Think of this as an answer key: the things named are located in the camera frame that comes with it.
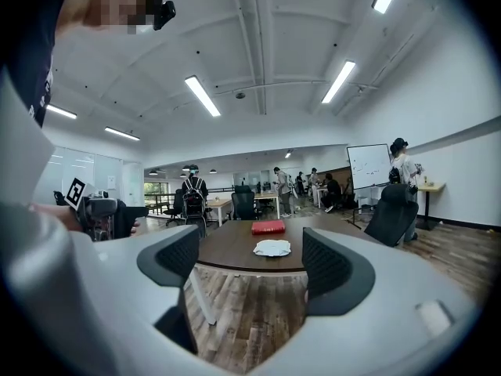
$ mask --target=person in white shirt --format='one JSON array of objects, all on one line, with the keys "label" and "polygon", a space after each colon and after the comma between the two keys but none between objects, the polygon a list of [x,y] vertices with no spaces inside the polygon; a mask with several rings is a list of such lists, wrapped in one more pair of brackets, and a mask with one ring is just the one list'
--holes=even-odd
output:
[{"label": "person in white shirt", "polygon": [[[420,170],[414,164],[413,159],[406,154],[406,148],[409,144],[403,138],[397,138],[390,146],[393,161],[391,162],[390,182],[406,183],[409,186],[409,200],[417,200],[417,181],[416,175]],[[404,242],[417,240],[416,219],[413,220],[404,234]]]}]

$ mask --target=hand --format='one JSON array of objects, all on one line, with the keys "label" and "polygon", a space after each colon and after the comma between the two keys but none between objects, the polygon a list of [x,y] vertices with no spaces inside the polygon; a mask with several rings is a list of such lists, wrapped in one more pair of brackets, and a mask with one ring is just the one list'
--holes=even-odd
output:
[{"label": "hand", "polygon": [[137,232],[137,227],[141,226],[141,223],[137,220],[134,222],[134,226],[131,228],[131,237]]},{"label": "hand", "polygon": [[74,212],[70,206],[55,206],[54,204],[32,204],[30,210],[33,212],[46,213],[57,217],[59,221],[68,229],[68,231],[83,231],[80,223],[77,221]]}]

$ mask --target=wooden table top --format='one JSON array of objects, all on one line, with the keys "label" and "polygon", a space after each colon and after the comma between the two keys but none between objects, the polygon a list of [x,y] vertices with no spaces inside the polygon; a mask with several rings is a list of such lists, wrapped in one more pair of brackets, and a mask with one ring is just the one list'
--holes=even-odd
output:
[{"label": "wooden table top", "polygon": [[254,199],[275,199],[278,195],[275,192],[271,193],[256,193]]},{"label": "wooden table top", "polygon": [[219,201],[216,201],[215,199],[211,199],[207,201],[207,207],[208,208],[222,208],[225,204],[228,204],[231,202],[231,199],[219,199]]},{"label": "wooden table top", "polygon": [[[253,220],[228,221],[200,242],[198,263],[219,269],[255,273],[304,272],[301,261],[303,228],[334,231],[378,243],[352,224],[328,214],[285,219],[285,233],[252,235]],[[287,240],[290,254],[276,258],[256,255],[253,250],[262,240]]]},{"label": "wooden table top", "polygon": [[444,189],[445,183],[434,183],[433,186],[422,184],[417,187],[421,192],[438,192]]}]

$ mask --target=person in black shirt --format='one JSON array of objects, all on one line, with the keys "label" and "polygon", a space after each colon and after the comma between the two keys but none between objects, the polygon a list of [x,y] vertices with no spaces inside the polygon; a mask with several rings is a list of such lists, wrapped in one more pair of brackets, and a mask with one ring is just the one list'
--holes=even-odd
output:
[{"label": "person in black shirt", "polygon": [[[192,164],[189,166],[189,181],[192,185],[193,188],[196,187],[198,183],[198,166],[195,164]],[[186,181],[182,184],[182,194],[184,195],[186,192],[188,192],[189,187]],[[207,195],[209,194],[209,191],[207,190],[207,185],[205,184],[205,180],[202,179],[202,183],[200,184],[200,192],[204,196],[204,199],[207,199]]]},{"label": "person in black shirt", "polygon": [[326,174],[326,181],[327,195],[322,198],[322,203],[326,207],[326,213],[329,213],[334,209],[336,202],[341,199],[341,187],[329,172]]},{"label": "person in black shirt", "polygon": [[299,175],[296,177],[297,183],[297,194],[302,197],[305,194],[305,187],[303,186],[303,173],[299,172]]},{"label": "person in black shirt", "polygon": [[[3,27],[9,30],[2,70],[6,69],[6,76],[30,116],[42,126],[51,96],[56,37],[79,25],[96,30],[115,26],[130,30],[153,24],[154,29],[159,29],[161,7],[162,0],[23,0],[22,9],[7,14],[2,6],[8,17]],[[54,215],[69,230],[81,230],[70,207],[33,204],[31,209]]]}]

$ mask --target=chair backrest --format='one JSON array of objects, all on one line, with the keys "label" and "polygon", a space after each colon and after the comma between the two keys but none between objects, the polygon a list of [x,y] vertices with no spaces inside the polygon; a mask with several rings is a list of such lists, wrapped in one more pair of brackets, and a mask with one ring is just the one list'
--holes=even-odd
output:
[{"label": "chair backrest", "polygon": [[232,193],[233,215],[240,220],[254,220],[254,192]]},{"label": "chair backrest", "polygon": [[182,190],[178,189],[175,191],[173,209],[182,212],[183,200],[182,200]]},{"label": "chair backrest", "polygon": [[252,192],[248,185],[235,185],[235,193],[249,193]]},{"label": "chair backrest", "polygon": [[365,233],[394,247],[416,218],[418,210],[419,205],[409,201],[407,184],[388,185],[381,194]]}]

